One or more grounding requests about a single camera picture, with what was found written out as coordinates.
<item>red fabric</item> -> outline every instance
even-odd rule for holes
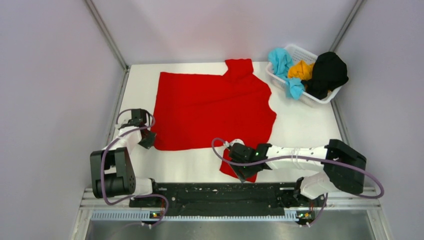
[[[271,90],[253,75],[251,59],[225,61],[224,75],[161,72],[154,107],[154,147],[177,151],[210,148],[212,139],[241,139],[255,148],[270,138],[276,113]],[[220,171],[237,178],[222,162]],[[256,175],[248,179],[255,182]]]

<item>metal frame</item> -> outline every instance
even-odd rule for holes
[[[113,137],[115,132],[115,119],[116,116],[119,113],[119,109],[121,107],[122,99],[124,97],[125,88],[127,85],[130,68],[126,64],[122,54],[120,53],[116,43],[114,42],[108,28],[106,27],[101,15],[97,11],[96,6],[92,2],[92,0],[84,0],[87,8],[89,9],[94,21],[96,22],[100,32],[104,36],[107,44],[109,45],[110,50],[113,52],[114,56],[116,57],[117,61],[121,65],[124,71],[124,78],[122,80],[122,84],[119,90],[119,96],[116,101],[114,114],[112,123],[109,127],[109,133],[105,139],[105,144],[107,144],[110,139]],[[345,22],[343,23],[343,26],[341,27],[339,33],[334,39],[334,42],[332,43],[329,51],[335,52],[340,45],[343,37],[345,36],[346,32],[348,31],[353,19],[357,15],[360,8],[364,5],[366,0],[357,0],[350,11],[349,15],[347,16]],[[333,108],[334,116],[340,131],[341,139],[347,143],[350,144],[350,138],[349,138],[349,132],[344,124],[343,116],[340,111],[339,104],[337,102],[337,98],[333,99],[331,101],[331,106]],[[365,194],[375,195],[376,190],[374,187],[365,187],[364,188]],[[90,220],[92,218],[93,212],[98,210],[105,210],[109,211],[110,213],[116,213],[118,211],[122,210],[128,210],[130,212],[139,212],[140,209],[138,208],[129,208],[129,200],[122,201],[119,204],[116,204],[114,206],[108,206],[103,201],[103,199],[97,199],[94,197],[93,189],[92,188],[86,188],[84,191],[84,195],[82,197],[82,201],[79,207],[79,211],[77,214],[77,218],[75,221],[74,229],[72,232],[71,239],[72,240],[83,240],[86,238],[86,235],[89,231],[89,224]],[[307,210],[306,207],[292,207],[290,209],[287,209],[288,211],[291,210],[298,210],[303,211]],[[384,216],[382,207],[380,205],[380,201],[378,199],[365,199],[360,198],[345,192],[333,192],[329,194],[329,198],[327,201],[327,211],[340,211],[340,210],[367,210],[368,217],[371,223],[372,231],[374,233],[376,240],[393,240],[393,235],[391,233],[389,224],[386,220],[386,217]],[[205,218],[188,218],[185,219],[186,221],[207,221]]]

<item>clothing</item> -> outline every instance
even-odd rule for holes
[[[301,79],[297,77],[289,78],[286,83],[286,95],[295,100],[299,100],[302,93],[305,91],[305,86],[302,84]]]
[[[287,50],[275,48],[268,54],[268,61],[272,63],[274,75],[286,82],[286,96],[298,100],[305,87],[301,84],[300,78],[288,78],[289,69],[293,66],[293,60]]]
[[[288,70],[289,78],[300,78],[300,80],[309,80],[312,78],[312,68],[314,63],[307,64],[305,61],[300,60],[299,63],[290,67]]]
[[[216,137],[241,139],[253,148],[269,140],[276,119],[268,104],[270,88],[253,75],[251,59],[225,63],[224,75],[160,73],[151,128],[156,149],[210,148]],[[220,171],[237,177],[225,162]],[[256,175],[248,179],[255,180]]]
[[[337,54],[332,51],[323,53],[316,59],[312,78],[303,80],[306,92],[317,99],[327,97],[328,91],[344,85],[349,80],[348,68]]]
[[[274,75],[287,81],[289,69],[293,66],[293,60],[290,54],[284,48],[276,48],[269,52],[268,61],[272,63]]]

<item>laundry basket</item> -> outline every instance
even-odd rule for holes
[[[303,48],[300,48],[294,44],[289,44],[287,45],[284,49],[287,50],[287,52],[290,54],[291,58],[293,59],[293,63],[296,65],[298,62],[300,62],[301,60],[305,61],[305,63],[307,64],[312,64],[315,63],[315,61],[317,60],[318,56],[306,51]],[[268,65],[266,66],[265,69],[266,73],[268,75],[271,76],[271,82],[272,84],[274,84],[276,87],[284,90],[286,88],[286,81],[284,81],[283,79],[279,78],[278,76],[274,75],[274,70],[273,70],[273,64],[272,63],[268,63]],[[341,86],[339,86],[338,88],[334,89],[334,91],[329,92],[327,97],[323,98],[323,99],[318,99],[312,95],[310,95],[309,93],[307,93],[306,91],[304,91],[302,93],[302,96],[300,96],[299,100],[311,107],[316,107],[319,106],[321,104],[328,104],[331,99],[333,99],[336,94],[339,92]]]

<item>purple cable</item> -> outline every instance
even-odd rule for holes
[[[120,113],[118,114],[118,116],[117,116],[116,124],[118,124],[118,118],[121,116],[121,114],[122,114],[122,113],[124,113],[124,112],[130,111],[130,110],[132,110],[132,109],[126,109],[126,110],[124,110],[124,111],[120,112]],[[153,115],[151,115],[150,113],[148,113],[148,115],[149,115],[149,116],[151,117],[151,119],[152,119],[152,121],[151,121],[151,125],[149,125],[149,126],[142,126],[142,127],[139,127],[139,128],[135,128],[135,129],[128,130],[128,131],[126,131],[126,132],[122,133],[119,137],[124,137],[124,136],[126,136],[126,135],[128,135],[128,134],[130,134],[130,133],[132,133],[132,132],[140,131],[140,130],[145,130],[145,129],[148,129],[148,128],[152,127],[153,125],[155,125],[155,122],[156,122],[155,117],[154,117]],[[108,200],[108,197],[106,196],[106,187],[105,187],[105,161],[106,161],[106,155],[107,155],[107,153],[109,152],[109,150],[111,149],[111,147],[112,147],[114,144],[116,144],[119,140],[120,140],[120,138],[118,138],[118,137],[117,137],[117,138],[115,138],[115,139],[114,139],[111,143],[109,143],[109,145],[107,145],[106,149],[104,150],[104,152],[103,152],[103,154],[102,154],[102,156],[101,156],[101,164],[100,164],[100,185],[101,185],[101,195],[102,195],[102,197],[103,197],[103,200],[104,200],[104,202],[105,202],[107,205],[110,205],[110,206],[111,206],[111,205],[115,205],[115,204],[117,204],[117,203],[120,203],[120,202],[122,202],[122,201],[124,201],[124,200],[126,200],[126,199],[129,199],[129,198],[144,199],[144,198],[157,197],[157,198],[161,198],[161,199],[165,200],[165,202],[166,202],[165,210],[163,211],[163,214],[162,214],[162,216],[160,216],[160,218],[158,219],[158,221],[151,225],[152,227],[154,227],[154,226],[158,225],[158,224],[162,221],[162,219],[164,218],[165,214],[166,214],[166,213],[167,213],[167,211],[168,211],[169,202],[168,202],[168,199],[167,199],[165,196],[160,195],[160,194],[148,194],[148,195],[128,195],[128,196],[124,196],[123,198],[121,198],[121,199],[119,199],[119,200],[116,200],[116,201],[114,201],[114,202],[110,202],[110,201]],[[126,227],[128,227],[128,226],[129,226],[129,224],[125,225],[125,226],[124,226],[124,227],[122,227],[121,229],[126,228]]]
[[[115,122],[115,124],[118,124],[119,117],[120,117],[123,113],[128,112],[128,111],[131,111],[131,110],[135,110],[135,109],[134,109],[134,108],[125,109],[125,110],[121,111],[120,113],[118,113],[118,116],[116,116],[116,122]]]

